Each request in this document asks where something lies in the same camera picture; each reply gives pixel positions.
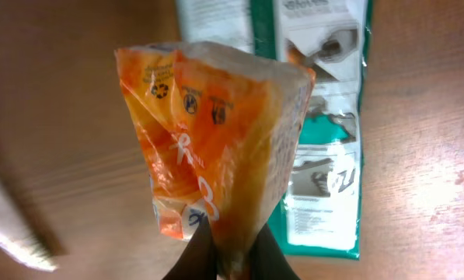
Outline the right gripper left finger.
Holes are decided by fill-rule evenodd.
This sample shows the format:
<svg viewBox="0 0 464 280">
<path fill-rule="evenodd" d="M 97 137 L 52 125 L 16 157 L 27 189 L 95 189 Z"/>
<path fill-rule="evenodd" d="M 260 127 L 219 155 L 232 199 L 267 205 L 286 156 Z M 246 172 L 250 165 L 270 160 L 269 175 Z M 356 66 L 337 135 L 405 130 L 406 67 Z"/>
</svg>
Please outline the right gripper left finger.
<svg viewBox="0 0 464 280">
<path fill-rule="evenodd" d="M 204 218 L 177 262 L 162 279 L 216 280 L 217 275 L 217 250 L 209 221 Z"/>
</svg>

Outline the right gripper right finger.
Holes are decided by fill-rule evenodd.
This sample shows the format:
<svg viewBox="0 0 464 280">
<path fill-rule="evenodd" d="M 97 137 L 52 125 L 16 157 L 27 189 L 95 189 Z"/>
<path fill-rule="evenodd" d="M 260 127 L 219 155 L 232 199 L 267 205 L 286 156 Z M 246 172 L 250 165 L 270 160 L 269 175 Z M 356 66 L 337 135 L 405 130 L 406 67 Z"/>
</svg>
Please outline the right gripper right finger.
<svg viewBox="0 0 464 280">
<path fill-rule="evenodd" d="M 268 224 L 263 226 L 251 247 L 249 264 L 252 280 L 299 280 Z"/>
</svg>

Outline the green gloves package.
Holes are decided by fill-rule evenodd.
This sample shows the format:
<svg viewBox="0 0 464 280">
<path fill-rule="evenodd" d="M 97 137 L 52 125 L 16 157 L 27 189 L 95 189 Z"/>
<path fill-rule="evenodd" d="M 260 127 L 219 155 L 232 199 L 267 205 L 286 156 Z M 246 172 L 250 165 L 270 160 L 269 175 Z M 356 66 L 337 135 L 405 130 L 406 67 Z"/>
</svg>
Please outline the green gloves package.
<svg viewBox="0 0 464 280">
<path fill-rule="evenodd" d="M 226 44 L 316 73 L 288 189 L 269 227 L 286 254 L 357 260 L 371 0 L 177 0 L 176 9 L 186 41 Z"/>
</svg>

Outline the orange snack packet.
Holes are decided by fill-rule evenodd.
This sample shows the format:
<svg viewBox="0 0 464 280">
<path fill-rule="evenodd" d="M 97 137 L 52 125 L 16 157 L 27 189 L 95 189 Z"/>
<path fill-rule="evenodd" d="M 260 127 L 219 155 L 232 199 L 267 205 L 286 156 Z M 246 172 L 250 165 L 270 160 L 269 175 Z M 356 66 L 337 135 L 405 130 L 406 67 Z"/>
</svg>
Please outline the orange snack packet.
<svg viewBox="0 0 464 280">
<path fill-rule="evenodd" d="M 208 221 L 220 269 L 241 278 L 287 190 L 315 72 L 210 41 L 114 55 L 159 231 L 189 240 Z"/>
</svg>

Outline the white tube with tan cap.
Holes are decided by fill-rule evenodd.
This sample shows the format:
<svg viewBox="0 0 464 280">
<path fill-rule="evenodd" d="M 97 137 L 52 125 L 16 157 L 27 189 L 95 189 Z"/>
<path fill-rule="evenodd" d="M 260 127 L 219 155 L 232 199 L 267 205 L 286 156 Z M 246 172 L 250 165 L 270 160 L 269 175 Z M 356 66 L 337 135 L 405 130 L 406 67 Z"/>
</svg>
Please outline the white tube with tan cap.
<svg viewBox="0 0 464 280">
<path fill-rule="evenodd" d="M 58 269 L 51 252 L 39 241 L 36 233 L 5 191 L 0 181 L 0 248 L 11 258 L 39 271 Z"/>
</svg>

